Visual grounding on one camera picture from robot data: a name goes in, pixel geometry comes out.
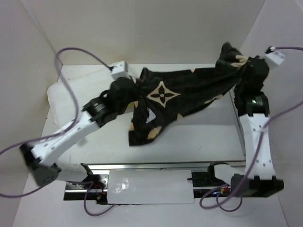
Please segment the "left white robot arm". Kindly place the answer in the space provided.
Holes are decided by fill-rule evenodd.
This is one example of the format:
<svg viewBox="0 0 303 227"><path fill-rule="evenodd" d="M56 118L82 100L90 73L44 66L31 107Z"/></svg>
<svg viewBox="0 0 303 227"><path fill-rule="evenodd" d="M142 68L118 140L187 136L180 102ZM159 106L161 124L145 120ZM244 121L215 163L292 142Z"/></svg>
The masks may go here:
<svg viewBox="0 0 303 227"><path fill-rule="evenodd" d="M108 90L91 99L75 121L63 126L52 138L34 144L25 142L20 146L26 166L39 187L60 180L77 182L87 189L93 184L93 173L87 164L72 164L59 161L59 157L89 134L122 115L127 106L138 98L134 78L118 78Z"/></svg>

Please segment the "black beige patterned pillowcase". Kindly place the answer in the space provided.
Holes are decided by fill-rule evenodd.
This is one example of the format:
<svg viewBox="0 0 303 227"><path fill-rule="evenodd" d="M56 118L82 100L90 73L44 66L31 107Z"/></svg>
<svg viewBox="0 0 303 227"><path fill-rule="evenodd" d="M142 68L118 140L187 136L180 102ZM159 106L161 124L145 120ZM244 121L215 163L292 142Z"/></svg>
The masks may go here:
<svg viewBox="0 0 303 227"><path fill-rule="evenodd" d="M226 42L214 67L170 72L143 68L132 87L135 101L129 146L153 142L169 124L221 99L240 80L247 61L247 56Z"/></svg>

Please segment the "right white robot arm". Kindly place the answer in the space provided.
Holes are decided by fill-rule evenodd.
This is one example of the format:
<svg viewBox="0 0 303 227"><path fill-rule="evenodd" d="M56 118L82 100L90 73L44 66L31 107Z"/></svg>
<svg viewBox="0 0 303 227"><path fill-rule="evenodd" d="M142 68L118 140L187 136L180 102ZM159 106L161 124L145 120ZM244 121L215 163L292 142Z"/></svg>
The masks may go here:
<svg viewBox="0 0 303 227"><path fill-rule="evenodd" d="M243 66L243 77L234 87L234 106L244 137L246 165L244 172L226 163L213 164L207 181L218 185L224 181L234 197L269 197L284 189L273 167L268 123L269 101L262 92L269 66L259 56L248 58Z"/></svg>

